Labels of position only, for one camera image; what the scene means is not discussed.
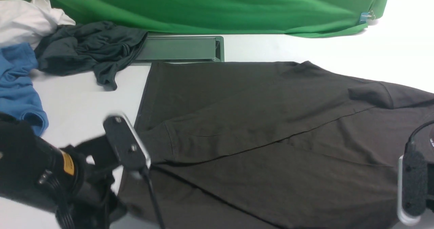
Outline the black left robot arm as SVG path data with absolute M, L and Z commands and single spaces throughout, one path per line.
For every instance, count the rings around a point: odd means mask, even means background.
M 62 229 L 108 229 L 127 214 L 111 189 L 118 167 L 105 135 L 57 148 L 1 113 L 1 197 L 53 213 Z

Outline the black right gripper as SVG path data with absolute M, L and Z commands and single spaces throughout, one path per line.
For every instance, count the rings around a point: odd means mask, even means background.
M 426 208 L 429 209 L 432 213 L 434 213 L 434 195 L 427 194 L 425 199 Z

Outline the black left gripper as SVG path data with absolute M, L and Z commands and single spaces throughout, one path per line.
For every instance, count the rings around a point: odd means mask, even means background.
M 60 149 L 74 164 L 73 184 L 65 189 L 73 229 L 109 229 L 127 215 L 126 206 L 112 190 L 113 170 L 119 167 L 105 135 Z

